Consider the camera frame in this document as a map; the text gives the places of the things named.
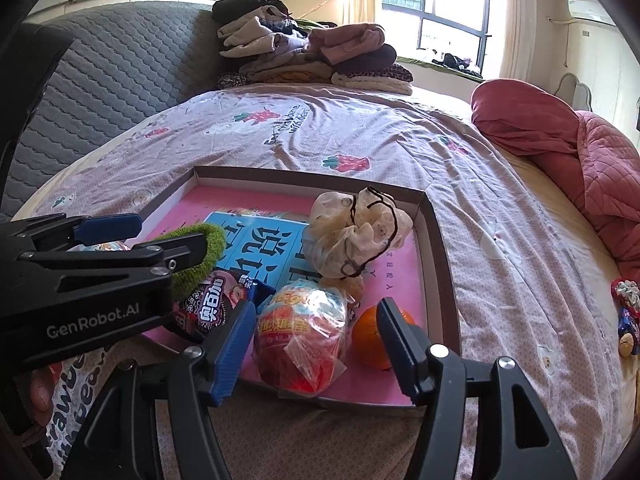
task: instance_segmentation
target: green fuzzy hair tie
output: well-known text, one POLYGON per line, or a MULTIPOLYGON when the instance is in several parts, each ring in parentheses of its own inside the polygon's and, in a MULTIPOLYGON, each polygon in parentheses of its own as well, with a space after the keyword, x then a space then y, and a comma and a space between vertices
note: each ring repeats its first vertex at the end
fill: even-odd
POLYGON ((180 227, 175 231, 166 233, 156 240, 165 240, 174 236, 184 236, 193 233, 202 233, 207 239, 207 254, 202 263, 189 269, 180 270, 174 274, 171 291, 174 301, 182 301, 189 297, 198 284, 209 276, 211 269, 216 265, 226 248, 225 232, 219 225, 194 224, 180 227))

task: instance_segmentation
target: candy wrapper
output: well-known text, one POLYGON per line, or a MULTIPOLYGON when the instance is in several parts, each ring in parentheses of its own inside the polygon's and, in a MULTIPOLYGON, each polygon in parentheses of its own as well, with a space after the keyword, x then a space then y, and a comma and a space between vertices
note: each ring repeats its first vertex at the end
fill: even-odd
POLYGON ((123 242, 105 242, 103 244, 84 246, 76 245, 69 251, 128 251, 129 248, 123 242))
POLYGON ((216 267, 186 300, 174 304, 175 326, 166 328, 201 343, 209 332, 232 319, 240 301, 253 301, 257 306, 274 292, 272 286, 248 274, 216 267))
POLYGON ((630 340, 627 337, 629 344, 628 348, 626 345, 620 345, 619 348, 620 354, 623 357, 637 355, 638 343, 640 343, 640 328, 638 328, 638 324, 631 313, 626 308, 623 308, 620 313, 620 320, 618 321, 618 337, 620 338, 620 341, 623 341, 623 338, 627 334, 631 336, 630 340))
POLYGON ((297 280, 258 317, 254 360, 262 380, 313 397, 346 369, 347 300, 336 289, 297 280))

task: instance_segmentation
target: toy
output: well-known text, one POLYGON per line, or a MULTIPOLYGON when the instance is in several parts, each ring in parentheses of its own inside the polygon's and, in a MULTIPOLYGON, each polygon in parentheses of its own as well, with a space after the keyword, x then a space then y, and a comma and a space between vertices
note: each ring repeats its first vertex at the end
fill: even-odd
POLYGON ((347 302, 336 289, 297 280, 281 288, 258 317, 254 360, 262 380, 314 396, 344 370, 347 302))
MULTIPOLYGON (((389 370, 391 362, 378 331, 376 310, 375 306, 368 308, 356 321, 351 331, 351 349, 364 364, 376 370, 389 370)), ((408 312, 401 310, 400 314, 407 323, 415 324, 408 312)))
POLYGON ((619 306, 618 352, 622 357, 638 354, 640 344, 640 290, 631 280, 617 279, 611 282, 611 295, 619 306))
POLYGON ((194 233, 202 233, 205 235, 207 239, 207 254, 199 265, 174 274, 174 280, 172 281, 174 301, 181 301, 187 298, 198 284, 209 275, 211 269, 213 269, 222 257, 222 253, 225 250, 225 232, 222 230, 222 227, 218 225, 194 224, 181 227, 170 233, 165 233, 161 237, 155 238, 155 240, 165 240, 166 238, 181 237, 194 233))

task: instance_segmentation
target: air conditioner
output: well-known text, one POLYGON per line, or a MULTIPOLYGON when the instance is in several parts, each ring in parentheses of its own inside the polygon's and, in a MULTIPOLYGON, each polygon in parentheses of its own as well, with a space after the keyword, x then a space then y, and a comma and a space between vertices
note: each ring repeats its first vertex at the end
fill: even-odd
POLYGON ((587 0, 569 0, 569 13, 576 20, 589 20, 590 22, 616 24, 598 2, 588 2, 587 0))

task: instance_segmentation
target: human hand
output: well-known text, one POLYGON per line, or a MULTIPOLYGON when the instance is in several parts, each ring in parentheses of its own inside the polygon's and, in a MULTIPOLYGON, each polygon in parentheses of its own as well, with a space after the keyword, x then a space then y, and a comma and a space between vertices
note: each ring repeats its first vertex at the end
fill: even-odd
POLYGON ((48 366, 31 372, 29 396, 33 405, 33 419, 46 428, 53 414, 53 390, 56 386, 53 371, 48 366))

